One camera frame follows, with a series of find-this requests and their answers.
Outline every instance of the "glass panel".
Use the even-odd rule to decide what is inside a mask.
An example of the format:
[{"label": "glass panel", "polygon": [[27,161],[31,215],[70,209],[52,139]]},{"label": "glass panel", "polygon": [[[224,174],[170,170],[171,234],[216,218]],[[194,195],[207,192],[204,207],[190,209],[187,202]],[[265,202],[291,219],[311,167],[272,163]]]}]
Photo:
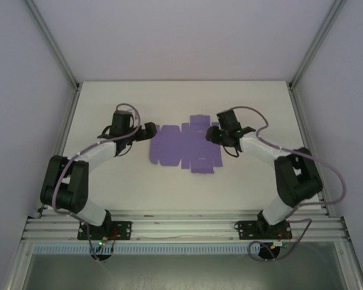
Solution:
[{"label": "glass panel", "polygon": [[332,243],[302,243],[287,259],[245,255],[34,255],[26,290],[66,289],[345,289]]}]

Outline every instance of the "wire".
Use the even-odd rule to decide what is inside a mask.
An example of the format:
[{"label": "wire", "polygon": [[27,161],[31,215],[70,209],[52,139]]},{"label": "wire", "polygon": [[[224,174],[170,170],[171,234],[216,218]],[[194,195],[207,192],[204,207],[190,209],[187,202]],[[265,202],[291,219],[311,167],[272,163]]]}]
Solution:
[{"label": "wire", "polygon": [[91,238],[90,238],[90,224],[85,223],[85,225],[86,225],[86,228],[87,228],[87,240],[89,241],[90,251],[93,254],[95,260],[98,261],[99,258],[96,255],[96,251],[94,250],[93,243],[91,242]]},{"label": "wire", "polygon": [[[55,189],[54,189],[54,193],[53,193],[53,200],[52,200],[52,207],[53,207],[53,210],[57,213],[57,214],[65,214],[65,215],[70,215],[78,220],[81,221],[81,219],[79,219],[74,213],[70,212],[70,211],[60,211],[56,208],[56,197],[57,197],[57,194],[58,194],[58,191],[59,191],[59,187],[61,186],[62,184],[62,181],[63,179],[65,178],[65,175],[67,173],[67,170],[70,168],[70,166],[72,165],[72,163],[75,161],[75,159],[77,159],[78,157],[80,157],[81,155],[87,153],[88,151],[90,151],[91,149],[99,146],[99,145],[102,145],[102,144],[105,144],[105,143],[108,143],[108,142],[114,142],[114,141],[118,141],[118,140],[122,140],[122,139],[125,139],[125,138],[128,138],[130,136],[133,136],[134,134],[136,134],[136,132],[140,129],[140,125],[141,125],[141,117],[140,117],[140,114],[138,112],[138,110],[130,105],[130,104],[127,104],[127,103],[121,103],[121,104],[118,104],[116,106],[116,110],[118,110],[119,107],[121,106],[128,106],[130,107],[131,109],[133,109],[133,111],[136,113],[136,116],[137,116],[137,127],[129,134],[126,134],[124,136],[119,136],[119,137],[115,137],[115,138],[112,138],[112,139],[107,139],[107,140],[102,140],[100,142],[97,142],[97,143],[94,143],[92,145],[90,145],[89,147],[87,148],[84,148],[84,150],[82,150],[81,152],[75,154],[73,157],[70,158],[70,160],[67,162],[65,168],[63,169],[62,173],[60,174],[60,177],[58,179],[58,182],[56,183],[56,186],[55,186]],[[96,260],[98,259],[98,257],[96,256],[96,253],[95,253],[95,250],[94,250],[94,247],[93,247],[93,243],[91,243],[91,239],[90,239],[90,227],[87,226],[88,230],[87,230],[87,238],[88,238],[88,241],[89,241],[89,245],[90,245],[90,250],[91,252],[94,254],[94,257],[96,258]]]},{"label": "wire", "polygon": [[117,230],[114,229],[114,237],[108,237],[108,239],[116,239],[118,236]]},{"label": "wire", "polygon": [[285,233],[285,232],[282,232],[281,230],[278,230],[278,234],[280,236],[280,241],[283,239],[283,236],[286,236],[288,238],[288,240],[289,240],[289,243],[290,243],[291,238],[290,238],[288,233]]},{"label": "wire", "polygon": [[172,236],[172,237],[144,237],[144,236],[132,234],[132,236],[141,237],[142,239],[151,239],[151,240],[177,239],[178,237],[224,237],[223,234],[220,236],[194,236],[193,234],[182,234],[180,236]]},{"label": "wire", "polygon": [[228,152],[225,146],[223,146],[223,150],[224,150],[224,151],[225,151],[228,155],[230,155],[230,156],[232,156],[232,157],[238,158],[238,157],[240,156],[240,153],[238,152],[238,150],[237,150],[237,149],[235,149],[235,153],[236,153],[236,155],[231,154],[230,152]]},{"label": "wire", "polygon": [[114,229],[114,234],[115,234],[115,236],[112,238],[114,240],[113,240],[113,243],[111,244],[111,249],[110,249],[111,254],[110,254],[110,256],[113,255],[113,253],[114,253],[114,244],[116,243],[117,236],[118,236],[118,233],[117,233],[116,229]]},{"label": "wire", "polygon": [[111,125],[107,125],[104,130],[102,130],[102,135],[106,134],[106,132],[110,129]]},{"label": "wire", "polygon": [[133,146],[133,144],[130,145],[128,151],[126,151],[124,154],[117,155],[116,157],[121,157],[121,156],[128,154],[128,152],[132,149],[132,146]]},{"label": "wire", "polygon": [[[260,127],[256,132],[255,132],[255,135],[257,136],[257,138],[265,145],[271,147],[271,148],[274,148],[274,149],[277,149],[277,150],[280,150],[280,151],[284,151],[284,152],[288,152],[288,153],[291,153],[291,154],[294,154],[294,155],[298,155],[298,156],[301,156],[303,158],[307,158],[309,160],[312,160],[314,162],[317,162],[317,163],[320,163],[321,165],[325,166],[326,168],[330,169],[331,171],[333,171],[336,176],[340,179],[340,182],[341,182],[341,185],[342,185],[342,193],[341,193],[341,196],[338,198],[338,199],[335,199],[334,201],[327,201],[327,202],[305,202],[303,204],[299,204],[297,205],[296,207],[293,208],[293,210],[287,214],[287,216],[285,217],[285,219],[291,217],[291,215],[293,215],[297,209],[299,209],[300,207],[303,207],[305,205],[333,205],[333,204],[337,204],[339,202],[341,202],[345,196],[347,195],[347,185],[345,183],[345,179],[343,177],[343,175],[341,174],[341,172],[335,168],[334,166],[332,166],[331,164],[329,164],[327,161],[324,161],[320,158],[317,158],[317,157],[314,157],[314,156],[311,156],[311,155],[308,155],[308,154],[304,154],[304,153],[301,153],[301,152],[298,152],[298,151],[295,151],[295,150],[292,150],[292,149],[288,149],[288,148],[285,148],[285,147],[281,147],[281,146],[277,146],[273,143],[270,143],[268,141],[266,141],[265,139],[263,139],[262,137],[260,137],[260,132],[262,130],[265,130],[266,128],[269,127],[269,122],[267,120],[267,118],[258,110],[254,109],[254,108],[251,108],[251,107],[247,107],[247,106],[236,106],[236,107],[233,107],[233,108],[230,108],[229,110],[234,110],[234,109],[247,109],[247,110],[250,110],[250,111],[253,111],[255,113],[257,113],[265,122],[265,125]],[[302,234],[300,235],[300,237],[298,238],[298,240],[294,243],[294,245],[291,247],[291,249],[289,250],[288,253],[286,253],[285,255],[283,255],[282,257],[280,258],[276,258],[276,259],[273,259],[273,260],[265,260],[265,261],[277,261],[277,260],[282,260],[282,259],[285,259],[287,256],[289,256],[291,253],[293,253],[293,251],[297,248],[298,244],[300,243],[301,239],[304,237],[305,233],[307,232],[310,224],[312,223],[312,220],[311,219],[301,219],[301,220],[298,220],[298,221],[289,221],[289,222],[292,222],[292,223],[297,223],[297,222],[308,222],[307,226],[305,227],[304,231],[302,232]],[[270,248],[265,244],[265,243],[262,243],[262,242],[259,242],[259,241],[253,241],[249,244],[249,250],[248,250],[248,253],[249,253],[249,256],[253,259],[253,260],[256,260],[256,261],[259,261],[259,262],[262,262],[264,260],[260,260],[260,259],[257,259],[257,258],[254,258],[251,254],[250,254],[250,249],[251,249],[251,246],[255,243],[258,243],[260,245],[262,245],[264,248],[266,248],[270,254],[272,255],[272,257],[274,258],[274,255],[273,255],[273,252],[270,250]]]},{"label": "wire", "polygon": [[131,115],[131,119],[132,119],[132,126],[131,126],[131,128],[133,128],[134,127],[134,117],[133,117],[133,115]]}]

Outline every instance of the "black mounting plate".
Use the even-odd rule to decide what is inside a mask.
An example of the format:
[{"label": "black mounting plate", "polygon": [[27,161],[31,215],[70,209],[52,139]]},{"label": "black mounting plate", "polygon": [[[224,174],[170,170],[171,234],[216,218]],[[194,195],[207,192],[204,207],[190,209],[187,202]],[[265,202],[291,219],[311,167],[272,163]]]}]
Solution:
[{"label": "black mounting plate", "polygon": [[240,240],[287,240],[292,238],[290,224],[282,221],[262,233],[257,227],[257,221],[239,221],[234,228],[238,231]]},{"label": "black mounting plate", "polygon": [[[117,231],[117,238],[109,238],[109,240],[130,240],[132,232],[132,222],[111,222],[111,236],[114,236],[114,230]],[[91,240],[102,240],[104,231],[102,227],[90,225],[90,238]],[[87,226],[79,223],[78,240],[87,240]]]}]

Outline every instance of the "enclosure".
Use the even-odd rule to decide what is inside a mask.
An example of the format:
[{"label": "enclosure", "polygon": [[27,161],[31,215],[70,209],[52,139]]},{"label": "enclosure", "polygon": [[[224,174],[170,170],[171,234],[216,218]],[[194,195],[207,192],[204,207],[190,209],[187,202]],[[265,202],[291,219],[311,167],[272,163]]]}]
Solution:
[{"label": "enclosure", "polygon": [[[157,151],[155,139],[133,143],[89,175],[91,200],[131,222],[97,263],[78,221],[39,196],[50,158],[94,143],[119,103],[177,134]],[[260,246],[234,228],[274,200],[274,169],[224,148],[186,161],[197,116],[209,127],[236,106],[347,183],[328,204],[342,185],[317,164],[324,188],[311,201],[326,204],[293,215],[312,224],[284,260],[254,261]],[[264,125],[235,111],[243,127]],[[306,229],[291,223],[288,242]],[[0,1],[0,289],[97,286],[363,289],[363,0]]]}]

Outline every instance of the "white table surface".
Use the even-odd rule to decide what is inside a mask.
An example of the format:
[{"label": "white table surface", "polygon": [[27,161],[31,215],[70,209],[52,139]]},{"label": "white table surface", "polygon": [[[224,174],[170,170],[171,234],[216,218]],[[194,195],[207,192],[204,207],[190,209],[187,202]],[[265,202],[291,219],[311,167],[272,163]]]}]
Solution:
[{"label": "white table surface", "polygon": [[[282,146],[303,146],[285,82],[85,82],[64,154],[72,156],[95,142],[111,124],[116,105],[130,103],[142,123],[159,125],[189,122],[190,115],[210,115],[233,106],[260,110],[270,127],[262,136]],[[247,110],[236,110],[243,127],[257,129],[263,120]],[[149,141],[134,143],[131,151],[93,171],[90,198],[109,210],[260,210],[277,195],[275,173],[253,156],[233,158],[221,151],[223,167],[214,174],[192,174],[188,169],[154,165]],[[305,209],[320,209],[310,206]]]}]

